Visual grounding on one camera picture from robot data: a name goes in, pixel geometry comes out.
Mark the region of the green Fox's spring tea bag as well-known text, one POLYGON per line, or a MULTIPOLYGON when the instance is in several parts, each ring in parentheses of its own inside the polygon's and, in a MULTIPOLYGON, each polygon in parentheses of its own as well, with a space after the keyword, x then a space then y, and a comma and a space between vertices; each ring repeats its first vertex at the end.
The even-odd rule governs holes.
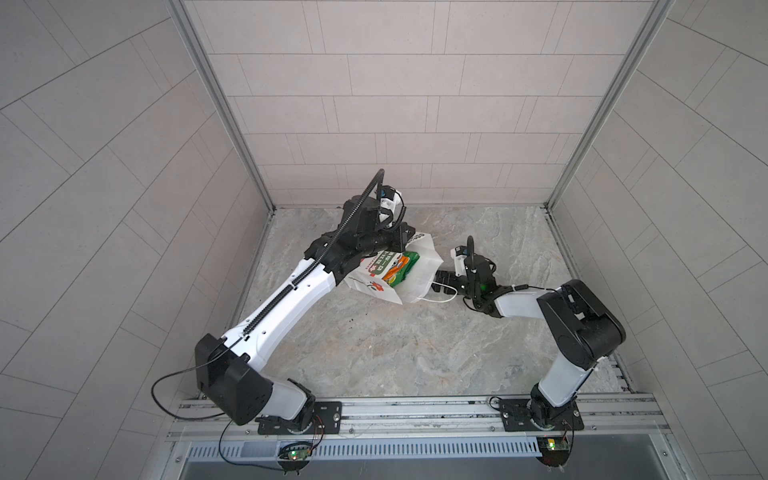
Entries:
POLYGON ((395 263, 400 254, 402 253, 383 251, 376 257, 369 258, 365 266, 367 274, 374 279, 383 281, 383 275, 395 263))

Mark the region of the white paper bag with flower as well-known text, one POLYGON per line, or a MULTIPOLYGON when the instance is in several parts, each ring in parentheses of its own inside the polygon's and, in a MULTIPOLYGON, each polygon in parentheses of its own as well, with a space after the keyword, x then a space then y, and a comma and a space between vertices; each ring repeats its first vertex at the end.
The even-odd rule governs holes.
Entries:
POLYGON ((403 253, 383 251, 365 258, 344 280, 352 290, 403 305, 423 300, 443 264, 433 237, 417 232, 403 253))

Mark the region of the orange Fox's fruits candy bag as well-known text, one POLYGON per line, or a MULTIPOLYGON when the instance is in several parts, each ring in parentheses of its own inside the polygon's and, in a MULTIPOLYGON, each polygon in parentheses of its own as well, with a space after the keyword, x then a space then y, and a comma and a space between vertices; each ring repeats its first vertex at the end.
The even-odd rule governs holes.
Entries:
POLYGON ((410 270, 419 261, 420 255, 417 252, 403 252, 395 263, 386 271, 382 280, 391 287, 400 284, 405 280, 410 270))

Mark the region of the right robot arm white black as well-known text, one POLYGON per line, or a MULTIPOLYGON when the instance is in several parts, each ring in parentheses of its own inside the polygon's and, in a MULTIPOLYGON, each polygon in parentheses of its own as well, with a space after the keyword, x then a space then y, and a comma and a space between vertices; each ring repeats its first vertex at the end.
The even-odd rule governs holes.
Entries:
POLYGON ((472 311, 493 318, 527 317, 545 321, 558 348, 546 375, 523 400, 491 399, 506 431, 579 431, 579 389, 599 361, 626 340, 614 314, 581 280, 552 289, 530 284, 504 286, 494 277, 495 264, 461 247, 454 272, 439 270, 432 289, 454 293, 472 311))

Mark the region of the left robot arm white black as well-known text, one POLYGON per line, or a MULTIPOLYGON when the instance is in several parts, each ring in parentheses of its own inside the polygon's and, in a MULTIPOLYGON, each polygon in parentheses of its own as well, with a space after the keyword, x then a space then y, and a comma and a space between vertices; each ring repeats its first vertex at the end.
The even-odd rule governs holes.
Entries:
POLYGON ((239 426, 269 418, 293 431, 305 430, 313 420, 311 391, 261 371, 298 321, 362 260, 404 251, 415 234, 404 212, 400 192, 388 185, 373 196, 346 201, 338 227, 310 244, 288 279, 258 309, 221 337, 207 334, 197 343, 198 389, 239 426))

